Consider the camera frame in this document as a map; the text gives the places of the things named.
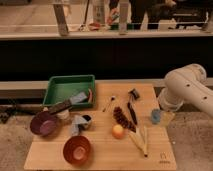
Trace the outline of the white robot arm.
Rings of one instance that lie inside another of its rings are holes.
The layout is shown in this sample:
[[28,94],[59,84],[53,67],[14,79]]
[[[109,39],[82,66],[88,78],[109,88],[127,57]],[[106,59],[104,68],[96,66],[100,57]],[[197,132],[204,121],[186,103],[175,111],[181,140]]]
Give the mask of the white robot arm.
[[158,96],[158,103],[165,111],[178,111],[185,101],[213,117],[213,90],[203,84],[206,70],[199,64],[189,64],[168,72],[165,87]]

